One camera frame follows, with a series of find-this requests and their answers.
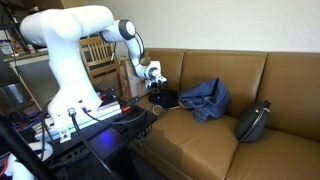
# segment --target blue cloth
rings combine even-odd
[[[196,84],[178,95],[180,103],[192,110],[198,122],[205,122],[208,117],[220,118],[224,115],[230,95],[219,78]]]

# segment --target white wall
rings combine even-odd
[[[145,47],[320,52],[319,0],[85,0],[130,19]]]

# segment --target box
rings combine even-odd
[[[142,58],[141,64],[149,64],[150,58]],[[119,60],[119,76],[123,98],[130,100],[135,96],[142,97],[150,93],[151,89],[145,87],[146,78],[139,78],[129,59]]]

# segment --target black cable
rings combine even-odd
[[[115,58],[115,54],[116,54],[116,47],[117,47],[117,43],[114,43],[114,48],[113,48],[113,52],[112,52],[112,59],[110,60],[111,61],[111,64],[113,64],[114,63],[114,60],[113,59],[117,59],[117,58]],[[109,74],[109,71],[110,71],[110,69],[106,72],[106,74],[104,75],[104,77],[102,78],[102,80],[99,82],[99,84],[95,87],[95,89],[98,89],[99,88],[99,86],[102,84],[102,82],[104,81],[104,79],[107,77],[107,75]]]
[[[47,132],[48,135],[49,135],[50,142],[51,142],[51,146],[52,146],[52,154],[51,154],[51,160],[50,160],[50,164],[49,164],[49,167],[51,167],[51,166],[53,165],[53,162],[54,162],[55,143],[53,142],[53,138],[52,138],[51,132],[50,132],[49,129],[48,129],[48,126],[45,125],[44,128],[45,128],[46,132]]]
[[[45,143],[45,132],[44,132],[44,129],[45,129],[45,126],[46,126],[45,125],[45,113],[46,113],[46,110],[47,110],[48,105],[49,105],[50,102],[51,102],[51,100],[48,101],[44,105],[44,107],[42,109],[42,112],[41,112],[41,131],[42,131],[42,147],[41,147],[41,157],[40,157],[41,161],[43,161],[43,155],[44,155],[44,143]]]
[[[150,125],[149,127],[147,127],[145,130],[143,130],[138,136],[136,136],[135,139],[139,139],[140,140],[140,144],[138,145],[138,143],[136,141],[133,141],[134,144],[140,148],[143,149],[144,148],[144,138],[152,131],[152,125]]]
[[[83,137],[81,130],[77,124],[77,120],[76,120],[76,114],[74,113],[69,113],[69,116],[72,119],[73,125],[80,137],[80,139],[82,140],[82,142],[85,144],[85,146],[89,149],[89,151],[92,153],[93,156],[95,156],[95,158],[99,161],[99,163],[109,172],[109,174],[112,176],[113,179],[117,179],[116,176],[114,175],[114,173],[111,171],[111,169],[105,164],[105,162],[99,157],[99,155],[94,151],[94,149],[90,146],[90,144],[88,143],[88,141]]]
[[[133,121],[136,121],[137,119],[140,119],[143,115],[146,114],[146,112],[147,112],[147,111],[146,111],[145,109],[143,109],[143,112],[142,112],[138,117],[132,118],[132,119],[127,120],[127,121],[115,122],[115,121],[119,120],[120,118],[123,118],[123,117],[124,117],[124,116],[120,116],[120,117],[118,117],[117,119],[115,119],[114,121],[106,121],[106,123],[109,123],[109,124],[127,124],[127,123],[131,123],[131,122],[133,122]],[[95,117],[91,116],[91,115],[90,115],[89,113],[87,113],[87,112],[85,112],[85,114],[86,114],[87,116],[89,116],[91,119],[96,120],[96,121],[99,121],[99,122],[108,120],[108,118],[107,118],[107,119],[103,119],[103,120],[98,119],[98,118],[95,118]]]
[[[138,42],[139,42],[139,39],[137,38],[136,35],[138,35],[138,37],[139,37],[139,39],[140,39],[140,41],[141,41],[141,45],[142,45],[142,46],[140,45],[140,43],[138,43],[138,45],[139,45],[139,51],[140,51],[140,59],[139,59],[139,64],[135,65],[134,67],[137,67],[137,66],[141,65],[141,60],[142,60],[142,58],[144,57],[144,43],[143,43],[143,40],[141,39],[140,34],[139,34],[138,32],[136,32],[134,38],[135,38]]]

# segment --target floor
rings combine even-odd
[[[167,178],[161,174],[158,170],[156,170],[152,165],[146,162],[140,155],[131,151],[131,156],[133,163],[135,165],[136,171],[139,176],[139,180],[167,180]],[[102,168],[98,168],[93,174],[86,177],[85,180],[108,180],[112,179],[108,175],[108,173]]]

